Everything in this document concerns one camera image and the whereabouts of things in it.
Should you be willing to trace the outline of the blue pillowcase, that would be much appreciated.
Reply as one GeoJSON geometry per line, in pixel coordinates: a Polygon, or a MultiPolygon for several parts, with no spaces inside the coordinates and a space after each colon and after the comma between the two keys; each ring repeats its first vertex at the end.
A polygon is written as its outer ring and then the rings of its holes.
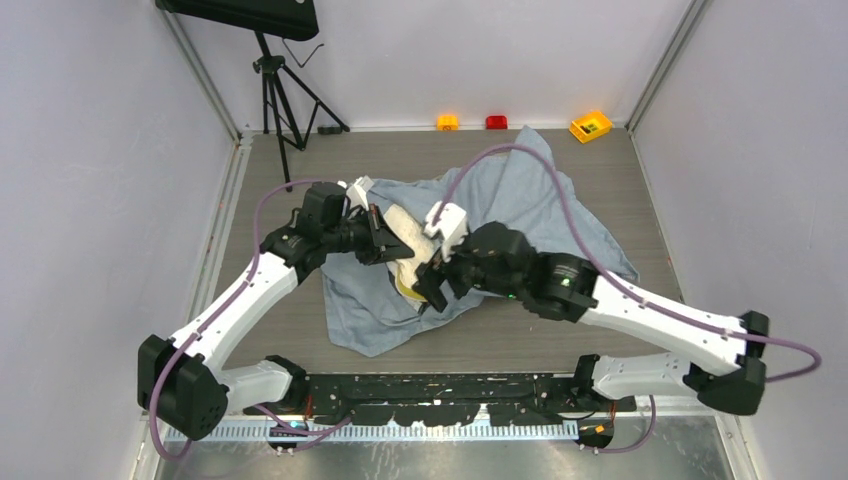
{"type": "MultiPolygon", "coordinates": [[[[490,155],[459,180],[453,203],[477,229],[498,221],[525,234],[539,251],[580,255],[585,244],[603,266],[634,282],[639,274],[611,232],[576,198],[572,180],[558,175],[579,231],[572,235],[554,184],[541,163],[523,151],[490,155]]],[[[386,265],[365,266],[351,254],[327,257],[321,268],[328,336],[332,344],[367,357],[388,352],[413,336],[448,324],[478,307],[487,293],[450,299],[444,312],[419,311],[391,284],[386,265]]]]}

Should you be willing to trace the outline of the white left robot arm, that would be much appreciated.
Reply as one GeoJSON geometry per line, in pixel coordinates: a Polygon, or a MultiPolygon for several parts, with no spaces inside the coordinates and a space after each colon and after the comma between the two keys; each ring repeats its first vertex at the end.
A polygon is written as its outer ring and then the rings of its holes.
{"type": "Polygon", "coordinates": [[[225,414],[272,404],[298,412],[309,395],[305,370],[270,355],[227,370],[235,347],[278,301],[328,255],[352,253],[365,265],[408,259],[413,251],[367,201],[373,181],[315,182],[291,219],[256,238],[246,270],[205,311],[169,338],[148,337],[138,352],[138,402],[149,414],[199,441],[225,414]]]}

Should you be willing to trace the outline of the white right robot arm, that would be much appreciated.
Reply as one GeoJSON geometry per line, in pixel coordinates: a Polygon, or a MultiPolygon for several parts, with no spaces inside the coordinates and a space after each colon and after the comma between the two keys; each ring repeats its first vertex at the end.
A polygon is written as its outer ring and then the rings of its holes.
{"type": "Polygon", "coordinates": [[[693,397],[714,410],[755,414],[766,386],[764,344],[769,319],[710,314],[645,291],[616,275],[603,277],[587,260],[539,252],[517,230],[489,222],[470,231],[464,221],[426,224],[439,239],[433,256],[416,270],[416,293],[442,312],[448,286],[460,299],[472,290],[516,300],[548,320],[616,330],[662,348],[662,353],[579,358],[570,382],[574,403],[596,410],[637,395],[693,397]]]}

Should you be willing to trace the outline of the cream pillow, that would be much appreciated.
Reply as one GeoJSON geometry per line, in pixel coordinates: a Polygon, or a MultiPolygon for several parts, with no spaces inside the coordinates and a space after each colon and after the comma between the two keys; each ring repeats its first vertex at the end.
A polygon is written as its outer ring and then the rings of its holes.
{"type": "Polygon", "coordinates": [[[428,302],[413,290],[418,280],[416,269],[420,264],[426,264],[431,260],[437,247],[423,233],[421,224],[400,205],[392,204],[385,212],[384,218],[391,231],[413,251],[413,256],[410,258],[388,263],[392,284],[413,309],[420,310],[428,302]]]}

